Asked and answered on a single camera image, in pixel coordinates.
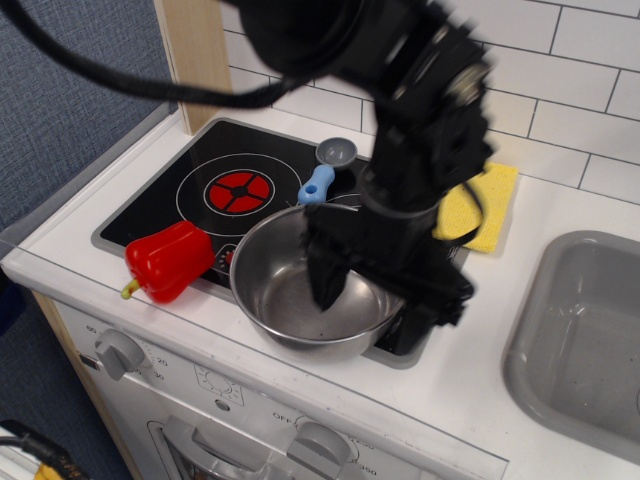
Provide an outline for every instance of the stainless steel pot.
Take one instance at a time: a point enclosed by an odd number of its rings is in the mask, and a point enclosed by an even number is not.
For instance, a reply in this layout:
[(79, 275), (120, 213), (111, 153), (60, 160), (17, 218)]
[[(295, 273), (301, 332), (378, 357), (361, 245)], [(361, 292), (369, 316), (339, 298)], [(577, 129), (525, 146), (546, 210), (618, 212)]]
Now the stainless steel pot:
[(359, 355), (382, 337), (403, 302), (352, 271), (338, 300), (322, 312), (311, 295), (300, 244), (306, 226), (299, 206), (253, 227), (233, 256), (231, 289), (258, 331), (289, 355), (323, 361)]

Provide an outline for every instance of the toy pepper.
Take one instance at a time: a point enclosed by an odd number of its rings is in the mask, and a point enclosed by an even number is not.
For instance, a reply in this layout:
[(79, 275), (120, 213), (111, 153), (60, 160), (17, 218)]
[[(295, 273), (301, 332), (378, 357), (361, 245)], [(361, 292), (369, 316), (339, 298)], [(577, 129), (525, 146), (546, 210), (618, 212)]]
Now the toy pepper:
[(169, 303), (213, 266), (215, 253), (209, 235), (184, 220), (131, 242), (125, 261), (133, 280), (122, 298), (142, 288), (154, 302)]

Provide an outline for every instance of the black cable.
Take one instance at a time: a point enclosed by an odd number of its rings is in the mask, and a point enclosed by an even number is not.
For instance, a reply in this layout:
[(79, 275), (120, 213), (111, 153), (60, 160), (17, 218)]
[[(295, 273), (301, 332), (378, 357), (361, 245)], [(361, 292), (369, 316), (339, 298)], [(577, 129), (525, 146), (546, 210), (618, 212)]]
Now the black cable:
[(64, 480), (90, 480), (90, 477), (68, 457), (60, 456), (59, 449), (52, 448), (29, 435), (24, 437), (0, 437), (0, 446), (17, 447), (53, 468)]
[(273, 85), (235, 95), (140, 78), (105, 67), (68, 50), (40, 28), (17, 0), (0, 0), (0, 10), (33, 45), (55, 62), (99, 85), (137, 97), (219, 107), (263, 108), (305, 83), (284, 78)]
[(23, 440), (18, 437), (0, 437), (0, 447), (22, 448)]

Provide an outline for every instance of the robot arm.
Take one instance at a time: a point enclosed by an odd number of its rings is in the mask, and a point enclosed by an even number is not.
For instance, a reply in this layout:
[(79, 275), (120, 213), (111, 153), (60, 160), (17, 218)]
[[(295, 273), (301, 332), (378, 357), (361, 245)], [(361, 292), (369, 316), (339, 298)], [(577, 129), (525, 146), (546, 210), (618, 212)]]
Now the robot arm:
[(318, 305), (330, 307), (353, 269), (402, 296), (418, 323), (455, 324), (473, 287), (431, 230), (442, 197), (492, 153), (483, 140), (482, 48), (433, 1), (229, 1), (258, 55), (285, 78), (333, 75), (374, 99), (378, 131), (360, 179), (362, 208), (306, 209)]

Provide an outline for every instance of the subway tile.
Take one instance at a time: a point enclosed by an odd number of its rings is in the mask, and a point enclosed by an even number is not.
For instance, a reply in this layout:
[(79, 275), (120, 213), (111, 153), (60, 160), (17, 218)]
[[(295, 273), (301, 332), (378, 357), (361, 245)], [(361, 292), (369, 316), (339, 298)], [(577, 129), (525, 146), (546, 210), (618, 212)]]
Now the subway tile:
[(354, 85), (340, 80), (336, 77), (322, 77), (315, 81), (315, 86), (323, 90), (329, 90), (331, 92), (342, 93), (352, 97), (371, 99), (371, 96)]
[(255, 90), (269, 85), (269, 77), (261, 73), (248, 72), (239, 68), (229, 68), (231, 73), (231, 86), (235, 93)]
[(278, 100), (273, 108), (360, 131), (362, 100), (313, 87), (301, 87)]
[(281, 76), (274, 70), (267, 67), (256, 55), (249, 39), (240, 33), (224, 32), (224, 39), (227, 44), (227, 55), (229, 56), (229, 66), (262, 73), (270, 76)]
[(539, 102), (530, 137), (640, 164), (640, 122)]
[(610, 158), (591, 157), (581, 190), (640, 203), (640, 166)]
[(237, 7), (220, 2), (220, 13), (222, 14), (222, 28), (231, 32), (244, 32)]
[(637, 17), (640, 12), (640, 0), (545, 0), (545, 2), (632, 17)]
[(607, 110), (614, 115), (640, 120), (640, 74), (621, 72), (611, 104)]
[(362, 102), (362, 133), (375, 135), (378, 131), (378, 120), (373, 102), (364, 100)]
[(536, 101), (532, 98), (488, 90), (483, 100), (489, 128), (526, 137)]
[(494, 148), (492, 162), (516, 167), (530, 177), (577, 187), (589, 155), (568, 148), (489, 132), (487, 142)]
[(640, 71), (640, 20), (565, 8), (552, 53)]
[(472, 37), (509, 47), (549, 52), (560, 7), (522, 0), (447, 0), (454, 24), (475, 27)]
[(491, 88), (604, 111), (618, 70), (585, 62), (492, 47)]

